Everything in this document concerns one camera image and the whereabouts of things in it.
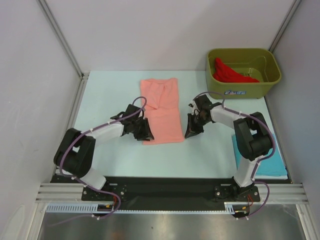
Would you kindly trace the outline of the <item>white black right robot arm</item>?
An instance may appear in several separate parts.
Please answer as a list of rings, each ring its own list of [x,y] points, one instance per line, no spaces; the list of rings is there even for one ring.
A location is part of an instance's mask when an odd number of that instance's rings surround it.
[[[227,108],[223,102],[212,103],[205,95],[196,96],[189,104],[186,139],[204,132],[208,123],[220,123],[234,130],[236,147],[242,159],[229,186],[215,186],[217,202],[242,202],[255,192],[255,176],[260,163],[275,152],[273,137],[260,112],[250,115]]]

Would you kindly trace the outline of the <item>pink t shirt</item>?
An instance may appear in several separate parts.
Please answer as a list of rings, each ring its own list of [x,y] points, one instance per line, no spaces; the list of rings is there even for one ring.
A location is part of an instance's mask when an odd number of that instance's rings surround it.
[[[178,79],[145,79],[140,93],[146,98],[144,116],[148,119],[153,140],[144,145],[181,143],[184,141],[179,110]]]

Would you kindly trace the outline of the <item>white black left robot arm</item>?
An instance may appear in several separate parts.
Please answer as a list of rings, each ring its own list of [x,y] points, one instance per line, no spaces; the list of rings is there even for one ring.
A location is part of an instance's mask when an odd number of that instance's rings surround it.
[[[127,200],[126,186],[110,183],[93,167],[93,158],[97,147],[129,134],[137,141],[155,139],[145,110],[133,104],[102,125],[87,131],[70,128],[65,132],[53,162],[61,174],[70,175],[83,184],[83,201]]]

